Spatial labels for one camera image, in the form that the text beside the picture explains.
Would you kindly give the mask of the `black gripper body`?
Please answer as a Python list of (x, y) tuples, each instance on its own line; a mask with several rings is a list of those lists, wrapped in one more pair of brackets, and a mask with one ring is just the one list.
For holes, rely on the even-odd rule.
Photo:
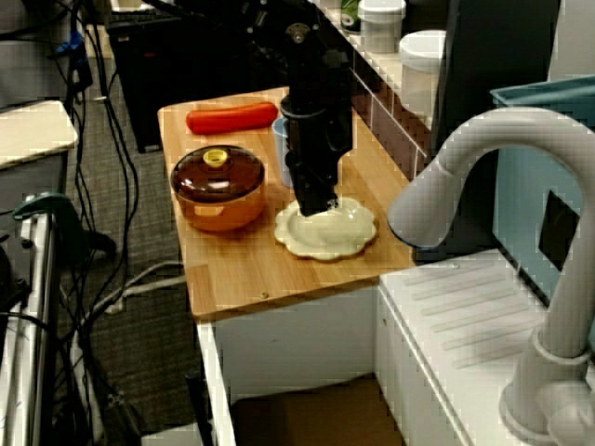
[(352, 117), (349, 106), (294, 107), (282, 104), (287, 119), (289, 150), (295, 164), (324, 187), (338, 182), (338, 162), (352, 149)]

